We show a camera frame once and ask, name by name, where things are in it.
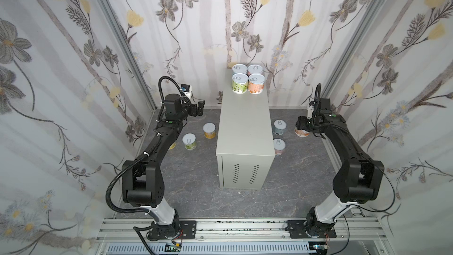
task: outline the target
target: metal corner post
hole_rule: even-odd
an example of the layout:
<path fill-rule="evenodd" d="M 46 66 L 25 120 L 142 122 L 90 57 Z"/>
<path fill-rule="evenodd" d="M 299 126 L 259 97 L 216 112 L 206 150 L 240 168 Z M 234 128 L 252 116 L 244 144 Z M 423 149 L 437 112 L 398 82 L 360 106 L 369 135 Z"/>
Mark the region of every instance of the metal corner post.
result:
<path fill-rule="evenodd" d="M 116 37 L 116 40 L 120 44 L 122 51 L 124 55 L 126 56 L 126 59 L 131 67 L 132 73 L 134 74 L 134 77 L 136 78 L 139 87 L 142 91 L 142 93 L 145 95 L 147 102 L 151 106 L 153 110 L 157 108 L 156 103 L 153 100 L 153 97 L 148 89 L 148 86 L 140 72 L 140 68 L 137 65 L 137 61 L 134 59 L 134 55 L 132 54 L 132 50 L 129 47 L 129 44 L 127 43 L 126 38 L 123 36 L 123 31 L 120 23 L 118 22 L 118 19 L 116 18 L 115 13 L 113 12 L 113 9 L 110 5 L 110 2 L 108 0 L 97 0 L 101 6 L 102 12 L 104 13 L 105 17 L 107 18 L 108 24 L 113 32 L 113 34 Z"/>
<path fill-rule="evenodd" d="M 337 65 L 333 69 L 331 76 L 326 82 L 326 85 L 323 85 L 323 91 L 321 94 L 322 98 L 328 98 L 331 94 L 333 88 L 337 84 L 343 70 L 346 68 L 348 61 L 351 59 L 351 56 L 354 54 L 359 43 L 365 37 L 368 29 L 373 23 L 374 18 L 376 17 L 379 9 L 382 7 L 386 0 L 372 0 L 370 6 L 366 9 L 365 15 L 357 26 L 354 34 L 352 35 L 346 49 L 344 50 L 341 58 L 338 60 Z"/>

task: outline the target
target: white can lid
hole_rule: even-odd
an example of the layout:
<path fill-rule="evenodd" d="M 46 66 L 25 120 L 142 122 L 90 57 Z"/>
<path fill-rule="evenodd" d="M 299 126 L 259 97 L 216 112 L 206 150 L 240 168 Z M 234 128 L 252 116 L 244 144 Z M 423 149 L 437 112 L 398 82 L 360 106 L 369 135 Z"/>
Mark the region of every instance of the white can lid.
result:
<path fill-rule="evenodd" d="M 282 139 L 274 139 L 274 148 L 276 150 L 283 150 L 286 147 L 285 142 Z"/>
<path fill-rule="evenodd" d="M 233 73 L 247 73 L 247 66 L 244 64 L 236 64 L 233 66 Z"/>
<path fill-rule="evenodd" d="M 261 74 L 252 74 L 249 76 L 249 81 L 253 84 L 264 84 L 266 78 Z"/>
<path fill-rule="evenodd" d="M 252 64 L 249 66 L 249 72 L 252 74 L 261 74 L 263 72 L 263 67 L 258 64 Z"/>
<path fill-rule="evenodd" d="M 286 122 L 284 122 L 283 120 L 277 119 L 274 122 L 274 126 L 277 129 L 285 129 L 286 128 Z"/>
<path fill-rule="evenodd" d="M 195 135 L 192 133 L 187 133 L 183 136 L 183 143 L 186 145 L 190 145 L 195 142 Z"/>
<path fill-rule="evenodd" d="M 203 131 L 206 133 L 212 133 L 216 131 L 216 126 L 214 125 L 214 123 L 206 123 L 205 125 L 203 125 Z"/>
<path fill-rule="evenodd" d="M 238 73 L 238 74 L 235 74 L 233 75 L 233 81 L 235 81 L 236 83 L 245 83 L 249 80 L 249 77 L 245 74 L 242 74 L 242 73 Z"/>

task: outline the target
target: floral wallpaper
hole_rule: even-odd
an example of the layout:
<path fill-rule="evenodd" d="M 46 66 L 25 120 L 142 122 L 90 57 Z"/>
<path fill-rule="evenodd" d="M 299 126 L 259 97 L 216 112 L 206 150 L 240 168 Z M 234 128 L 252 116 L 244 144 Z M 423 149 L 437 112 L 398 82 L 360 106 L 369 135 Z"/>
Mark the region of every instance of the floral wallpaper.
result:
<path fill-rule="evenodd" d="M 119 49 L 96 0 L 1 1 L 2 252 L 96 252 L 152 114 Z"/>
<path fill-rule="evenodd" d="M 225 69 L 265 68 L 272 106 L 306 104 L 325 83 L 371 0 L 109 0 L 153 97 L 157 77 L 220 106 Z M 174 91 L 171 85 L 164 90 Z"/>
<path fill-rule="evenodd" d="M 386 167 L 396 202 L 377 217 L 400 255 L 453 247 L 444 234 L 453 207 L 451 49 L 453 0 L 386 0 L 330 94 L 357 142 Z M 368 205 L 382 210 L 392 199 L 383 180 Z"/>

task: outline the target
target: cabinet top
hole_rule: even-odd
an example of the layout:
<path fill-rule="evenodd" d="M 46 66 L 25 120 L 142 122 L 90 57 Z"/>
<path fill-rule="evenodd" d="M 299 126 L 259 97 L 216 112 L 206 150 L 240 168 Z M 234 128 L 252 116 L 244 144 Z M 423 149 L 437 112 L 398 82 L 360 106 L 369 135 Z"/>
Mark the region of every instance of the cabinet top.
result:
<path fill-rule="evenodd" d="M 226 70 L 216 154 L 275 156 L 267 91 L 238 94 Z"/>

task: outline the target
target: gray metal box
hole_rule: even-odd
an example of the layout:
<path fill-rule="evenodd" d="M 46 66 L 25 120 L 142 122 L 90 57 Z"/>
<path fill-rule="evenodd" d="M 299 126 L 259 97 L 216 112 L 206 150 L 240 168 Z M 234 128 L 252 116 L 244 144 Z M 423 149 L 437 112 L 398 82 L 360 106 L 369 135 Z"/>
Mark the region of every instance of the gray metal box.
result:
<path fill-rule="evenodd" d="M 261 190 L 275 157 L 266 88 L 234 93 L 226 71 L 216 150 L 220 187 Z"/>

